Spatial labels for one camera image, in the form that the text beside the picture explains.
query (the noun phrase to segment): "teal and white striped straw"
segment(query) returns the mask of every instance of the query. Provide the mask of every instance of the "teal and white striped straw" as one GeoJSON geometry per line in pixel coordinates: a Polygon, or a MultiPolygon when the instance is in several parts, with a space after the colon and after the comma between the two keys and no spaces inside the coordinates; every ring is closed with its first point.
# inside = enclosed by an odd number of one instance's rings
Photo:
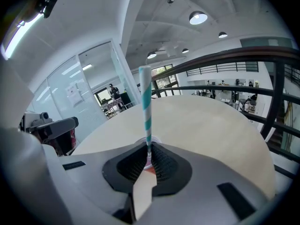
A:
{"type": "Polygon", "coordinates": [[[151,161],[151,67],[139,67],[140,84],[142,94],[142,112],[144,117],[146,143],[148,148],[148,159],[151,161]]]}

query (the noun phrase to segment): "balcony railing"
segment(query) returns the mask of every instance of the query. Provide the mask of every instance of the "balcony railing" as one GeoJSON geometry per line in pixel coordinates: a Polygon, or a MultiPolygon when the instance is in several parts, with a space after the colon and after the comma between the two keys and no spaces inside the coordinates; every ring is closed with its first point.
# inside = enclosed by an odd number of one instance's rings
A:
{"type": "MultiPolygon", "coordinates": [[[[295,137],[300,138],[300,130],[297,130],[291,126],[287,126],[285,124],[279,123],[276,120],[279,108],[282,104],[282,101],[288,101],[291,103],[295,103],[300,105],[300,98],[283,94],[284,81],[285,76],[288,76],[288,70],[290,70],[291,78],[294,81],[298,81],[298,76],[300,69],[300,52],[295,49],[285,48],[285,47],[275,47],[275,46],[267,46],[267,47],[247,47],[247,48],[238,48],[231,49],[228,51],[218,52],[210,55],[206,55],[200,58],[196,58],[191,61],[187,61],[180,65],[177,65],[165,72],[162,72],[152,78],[157,97],[160,98],[160,93],[167,90],[229,90],[229,91],[239,91],[239,92],[249,92],[253,94],[262,94],[266,96],[271,96],[271,104],[269,108],[269,112],[267,117],[261,117],[257,115],[253,115],[250,113],[243,114],[250,120],[259,122],[263,124],[261,129],[261,135],[264,139],[268,136],[270,130],[272,128],[282,130],[288,134],[291,134],[295,137]],[[174,74],[187,72],[195,69],[199,69],[198,71],[202,72],[203,68],[207,68],[209,66],[216,66],[219,68],[219,64],[225,63],[241,63],[241,62],[255,62],[264,61],[264,62],[273,62],[274,63],[274,89],[264,89],[264,88],[254,88],[254,87],[246,87],[246,86],[219,86],[219,85],[202,85],[202,86],[184,86],[184,87],[169,87],[158,89],[156,84],[157,79],[164,78],[166,76],[171,76],[174,74]]],[[[280,147],[267,144],[269,150],[277,153],[281,156],[288,158],[289,160],[296,161],[300,163],[300,157],[292,154],[288,150],[284,150],[280,147]]],[[[275,166],[275,170],[279,173],[282,173],[288,177],[293,178],[293,174],[290,172],[275,166]]]]}
{"type": "Polygon", "coordinates": [[[202,75],[205,73],[219,73],[226,71],[236,72],[258,72],[258,62],[233,62],[229,64],[219,64],[207,67],[199,67],[193,70],[187,71],[187,76],[202,75]]]}

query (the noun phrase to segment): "office desk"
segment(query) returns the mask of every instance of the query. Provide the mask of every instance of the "office desk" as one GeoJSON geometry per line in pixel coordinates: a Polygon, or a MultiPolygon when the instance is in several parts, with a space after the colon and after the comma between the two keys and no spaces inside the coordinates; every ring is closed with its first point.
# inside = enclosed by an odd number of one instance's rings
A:
{"type": "MultiPolygon", "coordinates": [[[[269,149],[255,127],[227,104],[201,96],[152,100],[152,135],[162,143],[218,159],[269,198],[275,193],[275,171],[269,149]]],[[[114,149],[145,136],[142,106],[108,120],[91,133],[73,155],[114,149]]]]}

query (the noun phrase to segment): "beige tabletop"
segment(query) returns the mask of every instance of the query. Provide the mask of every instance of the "beige tabletop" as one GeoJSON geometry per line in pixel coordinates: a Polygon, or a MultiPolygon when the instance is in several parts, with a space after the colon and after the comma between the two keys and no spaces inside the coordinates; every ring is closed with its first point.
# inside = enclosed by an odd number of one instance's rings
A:
{"type": "MultiPolygon", "coordinates": [[[[162,143],[225,163],[268,198],[275,194],[274,165],[263,137],[245,116],[227,104],[191,95],[152,100],[152,135],[162,143]]],[[[144,136],[142,106],[137,105],[98,127],[73,155],[126,146],[144,136]]]]}

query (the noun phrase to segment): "circular table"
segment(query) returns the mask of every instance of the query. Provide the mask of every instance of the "circular table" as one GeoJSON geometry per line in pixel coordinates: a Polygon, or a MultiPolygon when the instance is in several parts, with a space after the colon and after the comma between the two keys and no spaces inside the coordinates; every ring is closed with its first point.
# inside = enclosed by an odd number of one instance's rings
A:
{"type": "MultiPolygon", "coordinates": [[[[270,151],[258,130],[240,112],[212,98],[181,95],[152,100],[152,135],[162,143],[215,158],[275,194],[270,151]]],[[[73,152],[99,152],[135,143],[145,136],[142,106],[111,118],[73,152]]]]}

